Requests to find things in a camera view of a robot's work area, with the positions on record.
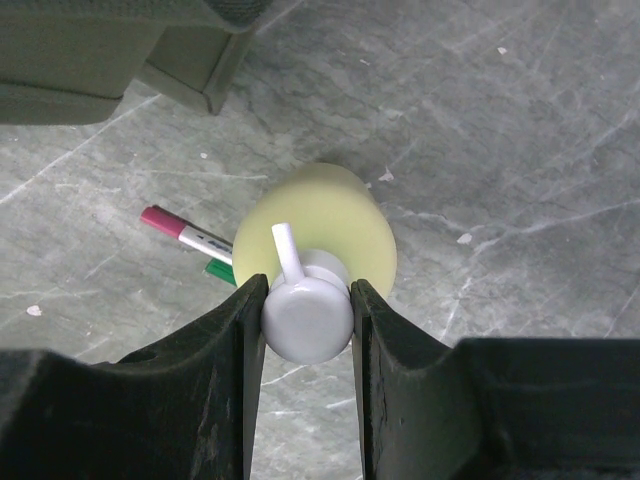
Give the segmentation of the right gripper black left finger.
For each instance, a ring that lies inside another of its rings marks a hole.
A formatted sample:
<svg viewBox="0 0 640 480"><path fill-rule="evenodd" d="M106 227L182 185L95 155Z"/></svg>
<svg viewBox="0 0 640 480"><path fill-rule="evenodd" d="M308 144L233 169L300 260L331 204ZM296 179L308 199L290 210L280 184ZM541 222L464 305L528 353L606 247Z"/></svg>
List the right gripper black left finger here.
<svg viewBox="0 0 640 480"><path fill-rule="evenodd" d="M1 354L5 479L246 479L264 364L265 276L115 363Z"/></svg>

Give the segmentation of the olive green canvas bag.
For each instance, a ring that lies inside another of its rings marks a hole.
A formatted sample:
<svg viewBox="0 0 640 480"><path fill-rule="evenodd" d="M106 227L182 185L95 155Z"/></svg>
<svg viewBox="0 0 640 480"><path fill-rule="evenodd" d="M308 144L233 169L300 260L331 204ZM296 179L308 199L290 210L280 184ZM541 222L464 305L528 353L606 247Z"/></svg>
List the olive green canvas bag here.
<svg viewBox="0 0 640 480"><path fill-rule="evenodd" d="M4 1L1 121L107 120L138 79L220 112L267 1Z"/></svg>

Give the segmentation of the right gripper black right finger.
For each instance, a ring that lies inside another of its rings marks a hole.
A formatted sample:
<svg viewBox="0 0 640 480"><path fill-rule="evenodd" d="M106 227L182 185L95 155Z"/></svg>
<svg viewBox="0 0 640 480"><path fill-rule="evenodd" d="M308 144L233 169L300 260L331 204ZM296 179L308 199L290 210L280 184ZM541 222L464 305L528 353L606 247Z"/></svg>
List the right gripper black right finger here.
<svg viewBox="0 0 640 480"><path fill-rule="evenodd" d="M467 338L446 346L366 281L351 288L367 479L635 479L634 339Z"/></svg>

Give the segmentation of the yellow-green pump bottle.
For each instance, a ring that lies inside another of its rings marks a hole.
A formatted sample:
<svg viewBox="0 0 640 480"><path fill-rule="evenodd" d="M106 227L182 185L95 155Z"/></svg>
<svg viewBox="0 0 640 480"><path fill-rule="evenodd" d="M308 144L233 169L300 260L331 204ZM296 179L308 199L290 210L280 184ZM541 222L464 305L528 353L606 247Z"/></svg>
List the yellow-green pump bottle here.
<svg viewBox="0 0 640 480"><path fill-rule="evenodd" d="M354 330L350 287L368 281L388 297L397 271L389 222L346 168L311 163L272 188L233 241L234 279L263 274L261 331L287 361L312 365L341 353Z"/></svg>

